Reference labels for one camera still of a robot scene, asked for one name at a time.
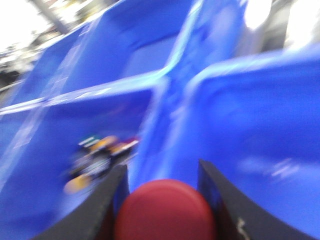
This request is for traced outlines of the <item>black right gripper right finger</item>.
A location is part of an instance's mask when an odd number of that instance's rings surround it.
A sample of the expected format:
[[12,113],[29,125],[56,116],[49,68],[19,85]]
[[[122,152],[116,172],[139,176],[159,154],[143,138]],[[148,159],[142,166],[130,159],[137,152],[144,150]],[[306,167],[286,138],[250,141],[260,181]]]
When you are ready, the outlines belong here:
[[210,206],[219,240],[314,240],[246,196],[210,161],[198,161],[197,190]]

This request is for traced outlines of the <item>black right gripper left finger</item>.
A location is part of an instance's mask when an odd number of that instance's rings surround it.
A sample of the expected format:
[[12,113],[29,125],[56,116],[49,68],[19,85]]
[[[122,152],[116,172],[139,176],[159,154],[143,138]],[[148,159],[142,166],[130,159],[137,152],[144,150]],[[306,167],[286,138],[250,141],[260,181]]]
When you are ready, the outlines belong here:
[[128,167],[114,167],[89,197],[34,240],[112,240],[115,218],[128,196]]

